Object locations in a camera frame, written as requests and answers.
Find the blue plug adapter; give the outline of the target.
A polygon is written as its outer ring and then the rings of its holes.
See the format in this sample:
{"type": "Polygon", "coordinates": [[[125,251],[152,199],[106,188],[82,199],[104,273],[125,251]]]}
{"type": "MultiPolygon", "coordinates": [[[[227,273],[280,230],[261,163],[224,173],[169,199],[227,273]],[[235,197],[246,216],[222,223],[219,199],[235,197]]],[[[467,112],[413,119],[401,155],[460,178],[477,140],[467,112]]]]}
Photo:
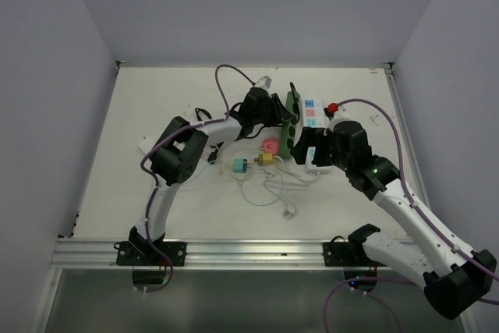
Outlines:
{"type": "Polygon", "coordinates": [[[246,158],[235,158],[232,161],[231,170],[237,174],[246,174],[249,169],[249,162],[246,158]]]}

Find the white usb charger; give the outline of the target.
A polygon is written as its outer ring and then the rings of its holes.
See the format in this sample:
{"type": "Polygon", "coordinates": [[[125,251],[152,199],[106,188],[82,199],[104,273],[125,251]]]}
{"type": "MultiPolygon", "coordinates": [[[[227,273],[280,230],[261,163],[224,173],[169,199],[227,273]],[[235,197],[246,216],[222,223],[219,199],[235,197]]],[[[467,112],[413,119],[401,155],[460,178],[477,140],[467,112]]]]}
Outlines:
{"type": "Polygon", "coordinates": [[[142,152],[143,155],[148,154],[155,146],[156,140],[145,136],[138,144],[138,149],[142,152]]]}

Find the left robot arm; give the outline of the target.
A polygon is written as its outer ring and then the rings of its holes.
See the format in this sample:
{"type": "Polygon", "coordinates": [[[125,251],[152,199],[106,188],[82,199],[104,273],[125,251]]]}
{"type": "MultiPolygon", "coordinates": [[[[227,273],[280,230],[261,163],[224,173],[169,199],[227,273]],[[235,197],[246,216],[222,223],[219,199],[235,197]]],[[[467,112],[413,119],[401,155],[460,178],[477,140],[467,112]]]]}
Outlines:
{"type": "Polygon", "coordinates": [[[258,125],[277,127],[298,119],[298,94],[292,94],[290,104],[284,105],[277,94],[262,87],[251,88],[243,102],[221,119],[189,122],[174,117],[140,164],[154,184],[145,211],[129,234],[136,258],[147,265],[160,260],[159,242],[175,195],[194,173],[206,147],[245,139],[258,125]]]}

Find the yellow plug adapter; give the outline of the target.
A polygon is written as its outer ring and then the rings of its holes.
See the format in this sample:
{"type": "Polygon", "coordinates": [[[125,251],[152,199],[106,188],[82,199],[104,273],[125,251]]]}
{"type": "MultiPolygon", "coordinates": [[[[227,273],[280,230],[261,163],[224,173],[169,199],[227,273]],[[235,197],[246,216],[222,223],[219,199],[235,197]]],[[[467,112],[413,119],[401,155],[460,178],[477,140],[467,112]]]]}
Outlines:
{"type": "Polygon", "coordinates": [[[274,155],[270,153],[261,153],[254,159],[254,161],[259,166],[269,166],[273,164],[274,155]]]}

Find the white power strip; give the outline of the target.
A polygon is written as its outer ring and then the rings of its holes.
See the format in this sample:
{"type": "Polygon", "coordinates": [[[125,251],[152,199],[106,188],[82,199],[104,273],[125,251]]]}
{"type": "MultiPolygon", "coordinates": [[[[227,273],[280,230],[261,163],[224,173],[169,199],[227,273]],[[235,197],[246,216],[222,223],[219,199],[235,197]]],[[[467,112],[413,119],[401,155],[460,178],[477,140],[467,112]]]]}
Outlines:
{"type": "MultiPolygon", "coordinates": [[[[305,97],[300,102],[300,136],[305,136],[308,129],[323,129],[325,127],[325,114],[322,101],[314,97],[305,97]]],[[[317,166],[314,162],[315,147],[308,147],[305,158],[305,170],[310,175],[328,175],[331,166],[317,166]]]]}

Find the pink plug adapter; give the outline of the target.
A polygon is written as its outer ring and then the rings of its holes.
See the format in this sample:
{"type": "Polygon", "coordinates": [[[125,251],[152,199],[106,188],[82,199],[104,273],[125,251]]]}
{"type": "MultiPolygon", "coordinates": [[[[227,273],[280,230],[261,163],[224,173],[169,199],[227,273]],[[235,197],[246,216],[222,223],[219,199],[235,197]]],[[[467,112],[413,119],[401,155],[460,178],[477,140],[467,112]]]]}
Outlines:
{"type": "Polygon", "coordinates": [[[277,155],[280,141],[277,137],[267,138],[262,141],[262,150],[266,154],[277,155]]]}

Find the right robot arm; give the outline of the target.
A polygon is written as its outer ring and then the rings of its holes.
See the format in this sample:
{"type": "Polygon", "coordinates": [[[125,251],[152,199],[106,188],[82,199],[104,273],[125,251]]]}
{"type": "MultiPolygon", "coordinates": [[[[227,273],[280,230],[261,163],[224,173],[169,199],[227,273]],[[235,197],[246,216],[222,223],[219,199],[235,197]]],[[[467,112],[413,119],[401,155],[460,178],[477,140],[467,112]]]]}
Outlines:
{"type": "Polygon", "coordinates": [[[345,173],[351,186],[387,212],[416,244],[413,249],[364,225],[349,235],[347,254],[354,264],[381,263],[418,285],[429,304],[449,320],[491,289],[497,260],[460,239],[405,184],[387,158],[372,152],[366,130],[355,121],[331,129],[305,127],[292,156],[302,165],[309,149],[314,162],[345,173]]]}

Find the green power strip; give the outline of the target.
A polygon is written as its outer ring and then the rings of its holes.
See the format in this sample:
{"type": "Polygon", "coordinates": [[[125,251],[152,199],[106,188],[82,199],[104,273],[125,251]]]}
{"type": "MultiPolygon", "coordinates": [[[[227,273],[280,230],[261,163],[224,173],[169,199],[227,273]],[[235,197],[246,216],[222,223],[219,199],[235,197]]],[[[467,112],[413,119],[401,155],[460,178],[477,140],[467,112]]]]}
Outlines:
{"type": "Polygon", "coordinates": [[[292,119],[285,122],[281,127],[278,149],[278,156],[284,160],[288,160],[292,157],[291,150],[294,146],[297,123],[300,120],[299,100],[300,95],[296,90],[291,89],[287,93],[285,108],[292,114],[292,119]]]}

